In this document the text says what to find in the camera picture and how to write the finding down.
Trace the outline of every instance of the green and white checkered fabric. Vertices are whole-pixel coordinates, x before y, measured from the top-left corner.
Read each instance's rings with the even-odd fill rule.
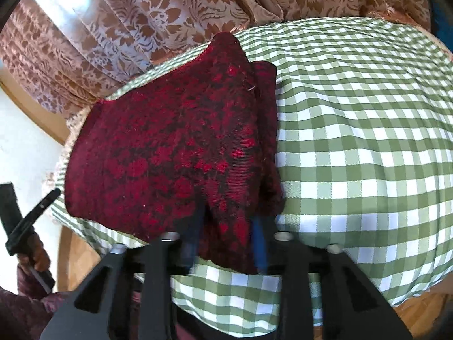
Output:
[[[276,163],[286,207],[282,230],[310,245],[345,246],[391,305],[452,270],[453,64],[410,26],[367,18],[306,19],[236,35],[250,61],[278,68]],[[206,47],[171,59],[130,82],[116,99]],[[63,190],[66,166],[58,176]],[[63,224],[99,253],[142,242],[70,217]],[[279,278],[246,276],[198,260],[172,279],[173,300],[237,337],[275,329]],[[314,323],[322,313],[312,277]]]

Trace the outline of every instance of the person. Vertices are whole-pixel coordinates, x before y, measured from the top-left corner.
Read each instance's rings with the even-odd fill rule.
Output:
[[[42,272],[50,267],[49,256],[39,236],[34,233],[29,238],[32,247],[35,270]],[[9,292],[0,287],[0,333],[1,340],[39,340],[42,331],[53,314],[62,305],[70,292],[47,294],[29,270],[29,257],[18,254],[17,291]],[[130,339],[138,338],[138,314],[140,294],[135,292],[131,306]],[[176,324],[180,340],[194,338],[180,325]]]

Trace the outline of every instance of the curtain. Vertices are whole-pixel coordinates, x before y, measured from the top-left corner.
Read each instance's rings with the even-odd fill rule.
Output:
[[[430,29],[428,0],[22,0],[0,59],[35,100],[69,117],[219,31],[322,16]]]

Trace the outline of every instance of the silver screw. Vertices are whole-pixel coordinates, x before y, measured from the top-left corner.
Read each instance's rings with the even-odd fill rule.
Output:
[[[343,247],[339,244],[329,244],[326,249],[331,254],[340,254],[343,252]]]
[[[175,240],[178,240],[180,238],[180,235],[176,233],[175,231],[170,231],[169,233],[163,233],[160,236],[160,240],[163,242],[174,242]]]
[[[273,235],[273,238],[275,240],[278,240],[279,242],[287,242],[289,240],[293,240],[293,234],[287,232],[287,231],[279,231],[278,233],[275,233]]]
[[[110,250],[110,253],[113,254],[123,254],[127,250],[127,247],[124,244],[115,244],[112,249]]]

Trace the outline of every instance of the wooden floor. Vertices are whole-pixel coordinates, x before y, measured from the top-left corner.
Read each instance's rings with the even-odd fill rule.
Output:
[[[71,230],[63,227],[58,257],[57,286],[59,291],[74,290],[99,262],[99,255]],[[453,300],[453,276],[418,298],[410,298],[395,308],[414,338],[428,333],[445,303]],[[316,328],[315,340],[321,340],[321,329]]]

